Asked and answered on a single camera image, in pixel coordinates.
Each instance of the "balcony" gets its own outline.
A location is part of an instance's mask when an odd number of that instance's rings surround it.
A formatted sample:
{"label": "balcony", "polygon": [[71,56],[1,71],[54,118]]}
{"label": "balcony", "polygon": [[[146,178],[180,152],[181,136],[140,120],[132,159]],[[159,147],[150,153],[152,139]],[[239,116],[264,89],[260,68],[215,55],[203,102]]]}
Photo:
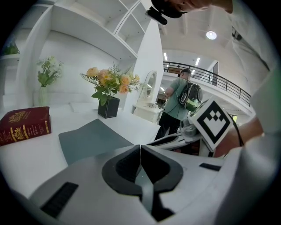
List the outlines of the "balcony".
{"label": "balcony", "polygon": [[251,95],[244,91],[242,88],[232,83],[231,81],[212,73],[211,71],[201,69],[196,66],[186,65],[177,62],[163,62],[164,72],[179,74],[183,69],[190,69],[191,77],[198,80],[198,83],[208,83],[209,85],[216,86],[217,88],[231,94],[233,97],[239,99],[241,102],[250,106]]}

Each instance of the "book cover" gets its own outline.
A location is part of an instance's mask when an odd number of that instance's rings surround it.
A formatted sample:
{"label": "book cover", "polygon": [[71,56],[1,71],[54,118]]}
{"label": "book cover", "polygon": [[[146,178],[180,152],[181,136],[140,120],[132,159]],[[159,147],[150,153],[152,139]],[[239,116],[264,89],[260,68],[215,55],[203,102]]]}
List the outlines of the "book cover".
{"label": "book cover", "polygon": [[0,146],[51,133],[49,107],[18,109],[0,120]]}

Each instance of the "person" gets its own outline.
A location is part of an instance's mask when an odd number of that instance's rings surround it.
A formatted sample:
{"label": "person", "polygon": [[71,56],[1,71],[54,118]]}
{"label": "person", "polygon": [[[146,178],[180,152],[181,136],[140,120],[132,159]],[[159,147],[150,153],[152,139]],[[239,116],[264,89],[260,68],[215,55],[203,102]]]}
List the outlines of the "person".
{"label": "person", "polygon": [[[171,18],[179,18],[191,11],[206,10],[210,6],[220,7],[228,13],[233,26],[232,44],[239,56],[248,79],[251,94],[273,71],[280,59],[259,20],[239,0],[151,0],[157,10]],[[239,127],[244,143],[263,133],[263,126],[254,114],[252,119]],[[227,154],[239,147],[238,134],[232,129],[216,148],[215,157]]]}
{"label": "person", "polygon": [[188,110],[179,104],[178,97],[188,84],[191,72],[189,69],[183,69],[180,77],[176,78],[164,93],[165,97],[169,97],[164,112],[160,118],[160,128],[155,140],[163,138],[169,129],[169,135],[174,134],[180,127],[180,121],[187,117]]}

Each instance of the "ceiling light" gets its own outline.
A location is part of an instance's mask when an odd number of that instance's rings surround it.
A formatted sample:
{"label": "ceiling light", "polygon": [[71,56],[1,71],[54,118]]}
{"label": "ceiling light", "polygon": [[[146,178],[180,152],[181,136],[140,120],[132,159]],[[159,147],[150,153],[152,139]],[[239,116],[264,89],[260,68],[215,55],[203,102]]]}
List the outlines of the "ceiling light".
{"label": "ceiling light", "polygon": [[216,33],[213,32],[213,31],[208,31],[208,32],[206,33],[206,36],[207,36],[209,39],[211,39],[211,40],[216,39]]}
{"label": "ceiling light", "polygon": [[164,58],[166,61],[168,61],[167,53],[164,53]]}
{"label": "ceiling light", "polygon": [[196,60],[195,65],[198,65],[199,61],[200,61],[200,58],[198,57],[197,60]]}

